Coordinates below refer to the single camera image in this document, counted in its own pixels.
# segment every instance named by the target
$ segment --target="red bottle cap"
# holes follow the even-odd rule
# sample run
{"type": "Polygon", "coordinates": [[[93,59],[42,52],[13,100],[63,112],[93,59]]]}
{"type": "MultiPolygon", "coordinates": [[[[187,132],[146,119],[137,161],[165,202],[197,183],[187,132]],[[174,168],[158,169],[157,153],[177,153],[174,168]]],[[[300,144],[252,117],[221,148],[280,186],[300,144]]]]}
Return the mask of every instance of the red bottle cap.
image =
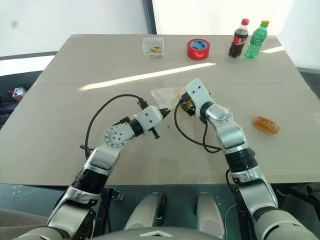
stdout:
{"type": "Polygon", "coordinates": [[[248,18],[242,19],[241,24],[244,25],[244,26],[247,26],[249,24],[249,19],[248,18]]]}

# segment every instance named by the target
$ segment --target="bread roll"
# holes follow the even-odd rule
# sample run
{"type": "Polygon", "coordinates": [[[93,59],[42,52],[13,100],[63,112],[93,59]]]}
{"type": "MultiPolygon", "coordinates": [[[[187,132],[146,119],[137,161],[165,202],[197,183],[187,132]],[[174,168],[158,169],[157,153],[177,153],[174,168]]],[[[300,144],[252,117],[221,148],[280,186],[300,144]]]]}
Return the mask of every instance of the bread roll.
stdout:
{"type": "Polygon", "coordinates": [[[268,135],[274,135],[279,132],[279,126],[266,116],[258,116],[254,120],[253,125],[268,135]]]}

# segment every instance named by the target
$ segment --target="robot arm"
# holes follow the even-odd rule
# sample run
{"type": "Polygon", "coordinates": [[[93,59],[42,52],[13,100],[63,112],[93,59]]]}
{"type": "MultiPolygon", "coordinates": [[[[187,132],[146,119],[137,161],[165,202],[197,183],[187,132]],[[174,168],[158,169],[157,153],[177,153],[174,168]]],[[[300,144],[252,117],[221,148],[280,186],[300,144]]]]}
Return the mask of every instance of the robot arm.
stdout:
{"type": "Polygon", "coordinates": [[[122,149],[134,138],[152,131],[154,126],[168,114],[167,108],[158,109],[142,102],[140,113],[128,122],[111,126],[104,134],[100,146],[87,159],[83,169],[76,176],[59,200],[46,227],[36,228],[18,237],[19,240],[84,240],[91,237],[95,212],[91,209],[101,196],[108,177],[111,175],[122,149]]]}
{"type": "Polygon", "coordinates": [[[235,194],[251,218],[257,239],[316,240],[292,215],[278,209],[277,197],[263,175],[243,130],[234,121],[232,110],[216,104],[198,78],[190,82],[185,91],[180,104],[191,100],[193,113],[213,126],[236,185],[235,194]]]}

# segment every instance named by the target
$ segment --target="bottle label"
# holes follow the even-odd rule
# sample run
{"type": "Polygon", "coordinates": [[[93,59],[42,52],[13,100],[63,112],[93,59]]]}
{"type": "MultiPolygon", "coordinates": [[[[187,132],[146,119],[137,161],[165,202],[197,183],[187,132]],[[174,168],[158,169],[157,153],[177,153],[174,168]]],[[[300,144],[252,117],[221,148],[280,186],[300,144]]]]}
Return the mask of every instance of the bottle label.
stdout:
{"type": "Polygon", "coordinates": [[[247,39],[246,37],[234,36],[234,37],[233,37],[233,40],[232,40],[232,43],[233,43],[234,45],[242,46],[242,45],[245,45],[246,39],[247,39]]]}
{"type": "Polygon", "coordinates": [[[265,39],[257,39],[252,37],[250,40],[250,44],[261,47],[265,42],[265,39]]]}

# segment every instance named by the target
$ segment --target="small plastic box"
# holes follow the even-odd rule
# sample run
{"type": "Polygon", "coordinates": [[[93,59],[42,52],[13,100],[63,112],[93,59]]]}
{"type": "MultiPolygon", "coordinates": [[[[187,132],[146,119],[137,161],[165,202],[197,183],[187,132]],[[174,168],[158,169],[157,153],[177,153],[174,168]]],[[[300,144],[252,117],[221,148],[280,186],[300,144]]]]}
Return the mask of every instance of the small plastic box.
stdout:
{"type": "Polygon", "coordinates": [[[163,37],[144,37],[142,52],[146,58],[162,58],[165,53],[165,40],[163,37]]]}

